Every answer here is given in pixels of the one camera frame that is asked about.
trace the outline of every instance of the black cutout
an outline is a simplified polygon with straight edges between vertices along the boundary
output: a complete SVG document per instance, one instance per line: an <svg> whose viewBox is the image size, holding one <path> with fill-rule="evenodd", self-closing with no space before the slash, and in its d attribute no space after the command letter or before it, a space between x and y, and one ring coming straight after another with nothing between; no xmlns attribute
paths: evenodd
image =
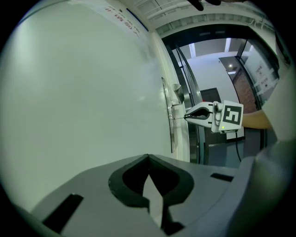
<svg viewBox="0 0 296 237"><path fill-rule="evenodd" d="M56 233L60 233L69 221L83 197L70 194L44 221L43 224Z"/></svg>
<svg viewBox="0 0 296 237"><path fill-rule="evenodd" d="M149 211L149 200L143 197L148 175L163 197L161 229L171 235L184 227L173 222L168 208L183 203L192 191L194 181L188 172L147 154L114 171L109 178L109 188L124 205L145 207Z"/></svg>

